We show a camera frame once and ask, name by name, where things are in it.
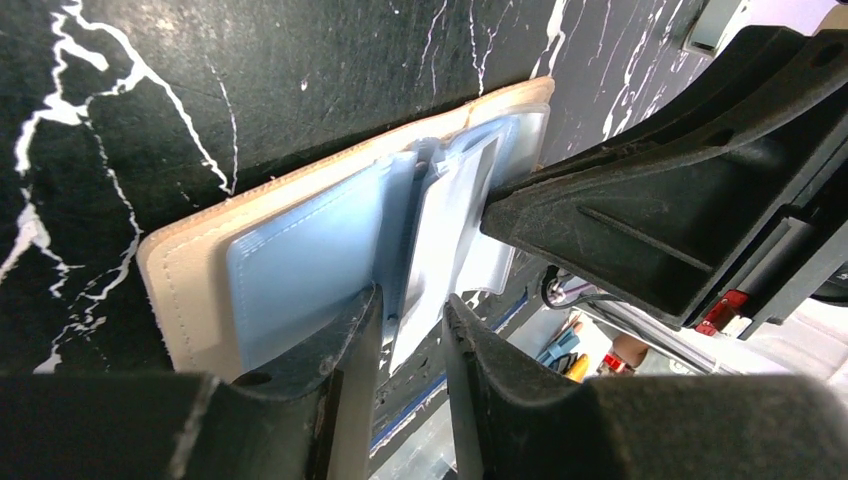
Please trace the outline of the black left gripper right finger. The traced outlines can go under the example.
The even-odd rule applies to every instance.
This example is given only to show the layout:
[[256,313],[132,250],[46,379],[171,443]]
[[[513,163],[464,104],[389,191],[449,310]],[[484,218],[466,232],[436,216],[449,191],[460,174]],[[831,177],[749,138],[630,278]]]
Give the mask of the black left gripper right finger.
[[843,479],[847,410],[792,375],[574,382],[492,332],[457,296],[446,358],[462,479]]

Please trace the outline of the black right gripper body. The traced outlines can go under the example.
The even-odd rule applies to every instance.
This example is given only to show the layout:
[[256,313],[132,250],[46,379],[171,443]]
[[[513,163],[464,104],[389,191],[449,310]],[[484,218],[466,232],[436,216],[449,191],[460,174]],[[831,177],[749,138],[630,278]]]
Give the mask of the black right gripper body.
[[847,136],[764,138],[686,170],[697,259],[682,318],[705,335],[782,323],[847,261]]

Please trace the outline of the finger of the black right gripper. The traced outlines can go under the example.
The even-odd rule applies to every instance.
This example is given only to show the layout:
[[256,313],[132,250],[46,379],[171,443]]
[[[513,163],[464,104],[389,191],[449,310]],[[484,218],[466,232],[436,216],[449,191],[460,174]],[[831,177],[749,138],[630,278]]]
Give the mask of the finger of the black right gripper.
[[493,191],[481,228],[683,327],[710,269],[687,238],[687,168],[764,138],[818,133],[847,136],[846,32],[747,27],[648,119]]

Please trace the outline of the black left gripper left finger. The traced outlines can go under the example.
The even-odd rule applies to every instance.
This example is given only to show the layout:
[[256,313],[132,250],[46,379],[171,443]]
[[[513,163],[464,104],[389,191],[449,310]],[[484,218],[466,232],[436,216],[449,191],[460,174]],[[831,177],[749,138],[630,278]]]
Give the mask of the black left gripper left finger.
[[208,373],[1,380],[5,479],[363,479],[383,295],[226,382]]

